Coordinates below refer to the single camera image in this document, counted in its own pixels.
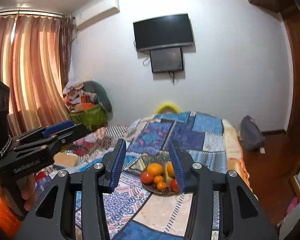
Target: metal screw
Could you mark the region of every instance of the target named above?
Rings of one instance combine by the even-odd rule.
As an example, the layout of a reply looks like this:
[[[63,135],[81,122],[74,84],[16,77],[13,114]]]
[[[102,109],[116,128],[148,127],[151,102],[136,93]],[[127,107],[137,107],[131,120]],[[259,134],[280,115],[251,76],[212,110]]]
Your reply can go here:
[[[201,165],[201,163],[194,163],[194,164],[192,164],[192,168],[198,170],[198,169],[202,168],[202,165]]]
[[[67,173],[68,173],[67,171],[62,170],[62,171],[59,171],[59,172],[58,172],[58,176],[59,176],[59,177],[64,177],[64,176],[67,175]]]
[[[229,175],[230,175],[231,177],[236,177],[236,176],[238,175],[238,173],[237,173],[236,171],[230,170],[230,171],[229,171]]]
[[[103,164],[102,164],[102,163],[95,163],[95,164],[93,165],[93,167],[94,167],[96,170],[99,170],[99,169],[101,169],[101,168],[103,167]]]

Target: human hand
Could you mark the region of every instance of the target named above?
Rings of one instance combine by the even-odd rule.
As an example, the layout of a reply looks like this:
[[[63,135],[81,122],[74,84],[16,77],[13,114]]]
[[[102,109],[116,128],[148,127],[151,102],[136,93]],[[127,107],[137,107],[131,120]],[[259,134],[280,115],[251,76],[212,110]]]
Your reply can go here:
[[[26,200],[25,202],[25,210],[30,211],[30,209],[34,206],[35,201],[37,200],[37,194],[35,191],[35,179],[34,175],[30,174],[27,176],[27,184],[24,185],[23,188],[20,189],[22,198]],[[6,205],[9,204],[7,197],[5,196],[1,185],[0,185],[0,198]]]

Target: curtain rod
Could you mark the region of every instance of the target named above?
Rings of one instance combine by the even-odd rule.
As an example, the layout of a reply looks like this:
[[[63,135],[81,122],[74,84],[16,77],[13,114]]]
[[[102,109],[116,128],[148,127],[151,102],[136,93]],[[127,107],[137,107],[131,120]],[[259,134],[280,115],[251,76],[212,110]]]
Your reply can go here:
[[[15,10],[0,10],[0,16],[10,15],[10,14],[34,14],[34,15],[62,18],[62,14],[50,13],[50,12],[44,12],[44,11],[16,10],[16,9]]]

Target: wooden floor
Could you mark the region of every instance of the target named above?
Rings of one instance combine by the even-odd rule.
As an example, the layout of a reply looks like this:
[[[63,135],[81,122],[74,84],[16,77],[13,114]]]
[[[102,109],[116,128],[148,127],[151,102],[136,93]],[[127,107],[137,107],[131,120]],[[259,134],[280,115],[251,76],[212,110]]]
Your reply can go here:
[[[271,223],[277,225],[294,197],[289,177],[298,154],[286,134],[266,136],[265,150],[265,154],[243,151],[243,159],[253,193]]]

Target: patchwork quilt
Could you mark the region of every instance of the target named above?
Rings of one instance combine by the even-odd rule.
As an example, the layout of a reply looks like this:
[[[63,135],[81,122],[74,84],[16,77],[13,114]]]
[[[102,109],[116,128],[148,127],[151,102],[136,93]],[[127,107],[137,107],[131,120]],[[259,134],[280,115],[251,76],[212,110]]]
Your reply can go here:
[[[80,163],[72,168],[51,165],[43,169],[37,175],[38,194],[60,169],[73,173],[100,162],[105,153],[113,150],[118,138],[125,139],[127,144],[122,174],[115,191],[103,194],[111,239],[183,239],[192,194],[152,195],[143,188],[139,179],[148,164],[169,161],[167,149],[172,139],[177,140],[181,149],[189,152],[195,162],[222,173],[236,170],[249,186],[249,175],[234,127],[226,120],[207,114],[185,112],[138,119],[129,127],[102,127],[74,142],[77,149],[73,152],[80,153]],[[218,239],[218,192],[214,192],[213,199],[211,239]],[[77,192],[75,219],[76,239],[82,239],[81,192]]]

